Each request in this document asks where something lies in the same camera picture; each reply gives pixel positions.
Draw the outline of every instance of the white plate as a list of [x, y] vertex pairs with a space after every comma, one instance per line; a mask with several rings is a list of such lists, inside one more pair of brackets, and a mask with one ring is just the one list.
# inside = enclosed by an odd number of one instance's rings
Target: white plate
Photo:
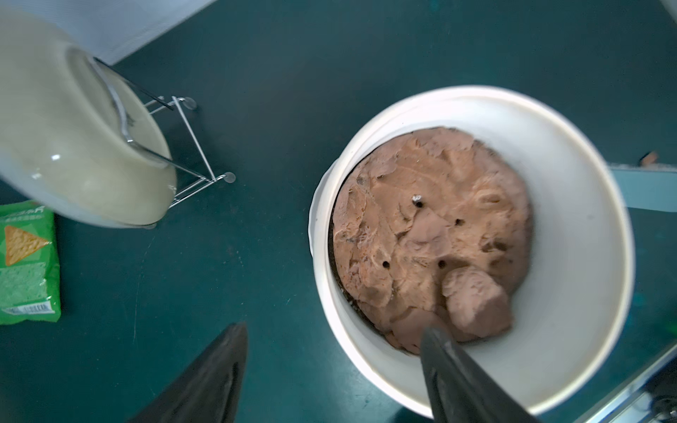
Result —
[[[0, 176], [72, 219], [106, 227], [149, 225], [166, 213], [173, 167], [124, 141], [116, 110], [88, 55], [61, 30], [0, 9]], [[129, 132], [169, 157], [139, 98], [105, 70], [125, 105]]]
[[424, 416], [431, 408], [418, 357], [394, 349], [355, 313], [328, 256], [328, 228], [345, 177], [389, 139], [456, 127], [497, 150], [524, 178], [534, 212], [529, 275], [512, 299], [513, 329], [466, 347], [533, 414], [587, 382], [621, 333], [634, 283], [627, 210], [606, 164], [571, 122], [524, 95], [452, 87], [415, 95], [369, 121], [322, 177], [309, 237], [322, 308], [348, 357], [394, 400]]

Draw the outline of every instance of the chocolate dough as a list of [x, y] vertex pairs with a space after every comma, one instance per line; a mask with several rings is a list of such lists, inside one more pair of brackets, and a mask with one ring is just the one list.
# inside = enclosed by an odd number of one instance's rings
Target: chocolate dough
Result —
[[418, 353], [426, 326], [459, 342], [511, 326], [531, 207], [522, 179], [472, 135], [384, 143], [345, 180], [332, 218], [341, 284], [393, 346]]

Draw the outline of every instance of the tortilla chip illustration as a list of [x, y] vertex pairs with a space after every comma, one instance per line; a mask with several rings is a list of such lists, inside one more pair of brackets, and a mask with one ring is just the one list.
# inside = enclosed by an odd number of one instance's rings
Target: tortilla chip illustration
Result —
[[23, 229], [7, 225], [5, 226], [5, 243], [7, 244], [5, 264], [11, 266], [49, 244], [49, 241]]

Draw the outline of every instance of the white wall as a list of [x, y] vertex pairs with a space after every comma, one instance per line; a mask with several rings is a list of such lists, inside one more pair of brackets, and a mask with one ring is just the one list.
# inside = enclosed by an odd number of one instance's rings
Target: white wall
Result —
[[84, 49], [115, 63], [214, 0], [0, 0], [53, 22]]
[[677, 22], [677, 0], [661, 0], [663, 2], [663, 6], [668, 10], [668, 12], [672, 15], [672, 18], [675, 19], [675, 22]]

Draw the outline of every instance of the white bowl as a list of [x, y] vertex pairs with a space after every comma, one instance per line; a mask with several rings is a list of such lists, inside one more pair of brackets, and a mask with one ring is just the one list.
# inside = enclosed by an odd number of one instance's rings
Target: white bowl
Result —
[[374, 117], [322, 177], [308, 234], [324, 313], [362, 374], [405, 407], [431, 417], [418, 357], [394, 349], [351, 308], [328, 256], [334, 201], [353, 167], [380, 144], [416, 129], [456, 127], [497, 150], [526, 181], [533, 204], [531, 268], [512, 299], [507, 334], [468, 354], [532, 414], [570, 397], [601, 366], [625, 322], [634, 245], [621, 194], [578, 128], [524, 95], [451, 87], [415, 95]]
[[[0, 7], [0, 177], [77, 221], [137, 227], [160, 220], [174, 199], [173, 167], [130, 146], [88, 53], [54, 26]], [[117, 91], [129, 133], [170, 158], [155, 120], [124, 80]]]

